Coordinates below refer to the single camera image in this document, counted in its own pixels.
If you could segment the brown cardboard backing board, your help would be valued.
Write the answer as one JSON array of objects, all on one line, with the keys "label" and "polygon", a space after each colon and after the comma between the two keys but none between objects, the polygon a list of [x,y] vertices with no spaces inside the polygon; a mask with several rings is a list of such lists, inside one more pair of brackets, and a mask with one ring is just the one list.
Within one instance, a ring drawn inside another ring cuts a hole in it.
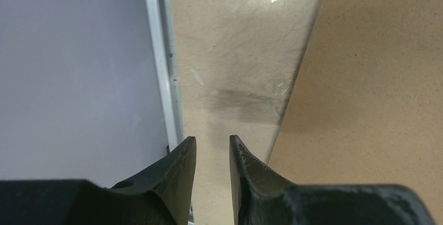
[{"label": "brown cardboard backing board", "polygon": [[323,0],[269,165],[405,185],[442,223],[442,0]]}]

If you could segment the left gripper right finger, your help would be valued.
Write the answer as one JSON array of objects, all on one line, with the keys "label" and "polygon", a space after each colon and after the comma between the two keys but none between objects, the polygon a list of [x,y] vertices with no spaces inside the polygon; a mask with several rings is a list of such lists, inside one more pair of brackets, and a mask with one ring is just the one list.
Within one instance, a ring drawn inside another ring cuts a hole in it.
[{"label": "left gripper right finger", "polygon": [[229,138],[235,224],[434,224],[411,189],[395,184],[298,185]]}]

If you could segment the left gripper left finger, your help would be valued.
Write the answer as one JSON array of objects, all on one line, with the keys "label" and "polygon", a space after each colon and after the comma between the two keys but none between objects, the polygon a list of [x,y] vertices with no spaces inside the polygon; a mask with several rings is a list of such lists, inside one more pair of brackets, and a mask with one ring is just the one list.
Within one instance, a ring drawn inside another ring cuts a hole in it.
[{"label": "left gripper left finger", "polygon": [[187,224],[196,139],[104,188],[87,180],[1,181],[1,224]]}]

